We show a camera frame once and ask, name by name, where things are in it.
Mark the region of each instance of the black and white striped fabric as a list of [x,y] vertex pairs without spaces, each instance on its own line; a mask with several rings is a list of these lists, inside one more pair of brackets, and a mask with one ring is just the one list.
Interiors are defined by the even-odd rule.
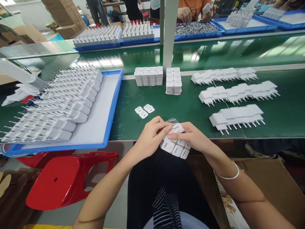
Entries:
[[179,202],[175,193],[167,194],[162,187],[152,206],[154,229],[182,229]]

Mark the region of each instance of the red plastic stool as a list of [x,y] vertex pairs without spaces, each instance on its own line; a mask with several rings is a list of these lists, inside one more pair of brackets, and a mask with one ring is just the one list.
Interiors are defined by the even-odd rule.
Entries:
[[108,173],[118,158],[115,152],[91,152],[51,159],[34,183],[26,205],[47,211],[85,199],[90,192],[84,191],[84,181],[91,167],[108,161]]
[[64,150],[55,152],[42,152],[36,155],[30,154],[24,157],[17,157],[22,164],[36,169],[43,169],[45,165],[54,157],[67,156],[74,153],[75,150]]

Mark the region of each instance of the workbench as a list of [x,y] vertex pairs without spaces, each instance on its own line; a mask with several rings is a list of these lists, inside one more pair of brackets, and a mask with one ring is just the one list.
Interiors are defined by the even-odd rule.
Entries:
[[[71,53],[36,58],[18,58],[11,60],[28,68],[41,70],[41,78],[50,80],[57,68],[92,64],[100,70],[124,69],[123,80],[116,112],[113,120],[110,141],[137,140],[145,123],[159,115],[164,120],[176,118],[180,122],[190,121],[207,137],[217,138],[301,138],[305,137],[305,126],[302,121],[305,112],[304,93],[300,85],[304,85],[304,69],[285,71],[260,71],[257,73],[259,83],[271,80],[278,85],[280,97],[272,101],[249,100],[239,106],[255,103],[264,112],[266,125],[230,131],[230,135],[222,135],[212,127],[209,116],[222,108],[226,103],[216,103],[215,107],[202,104],[198,98],[200,91],[208,86],[195,85],[190,81],[191,73],[206,69],[228,67],[260,67],[262,69],[305,64],[305,35],[280,35],[259,38],[228,39],[221,41],[202,41],[174,45],[172,67],[180,67],[182,76],[182,94],[166,95],[165,84],[154,87],[138,87],[132,79],[136,67],[161,66],[163,63],[163,46],[143,46],[121,48],[96,52]],[[242,81],[225,82],[225,88],[242,83]],[[155,111],[145,119],[139,118],[134,109],[150,104]],[[23,111],[24,104],[15,102],[0,107],[0,130],[3,126],[12,126],[13,116],[20,117],[17,112]]]

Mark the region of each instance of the bracelet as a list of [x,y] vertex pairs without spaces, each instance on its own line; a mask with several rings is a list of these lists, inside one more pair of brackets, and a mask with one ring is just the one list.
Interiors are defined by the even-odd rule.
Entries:
[[239,167],[237,166],[237,164],[235,164],[235,162],[233,162],[234,163],[234,165],[236,166],[236,168],[237,168],[237,170],[238,170],[238,172],[237,172],[237,174],[236,174],[236,176],[234,176],[234,177],[231,177],[231,178],[226,178],[226,177],[222,177],[222,176],[220,176],[218,173],[216,173],[217,174],[217,176],[219,176],[219,177],[221,177],[221,178],[223,178],[223,179],[226,179],[226,180],[233,180],[233,179],[235,179],[235,178],[237,178],[238,177],[238,175],[239,175]]

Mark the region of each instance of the person's left hand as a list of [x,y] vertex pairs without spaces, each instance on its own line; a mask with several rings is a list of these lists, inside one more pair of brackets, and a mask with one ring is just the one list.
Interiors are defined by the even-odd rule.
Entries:
[[164,122],[160,116],[146,123],[138,141],[128,152],[136,165],[143,159],[153,155],[162,139],[172,130],[172,123]]
[[207,14],[201,14],[201,20],[202,23],[207,23],[212,19],[212,14],[211,13],[207,13]]

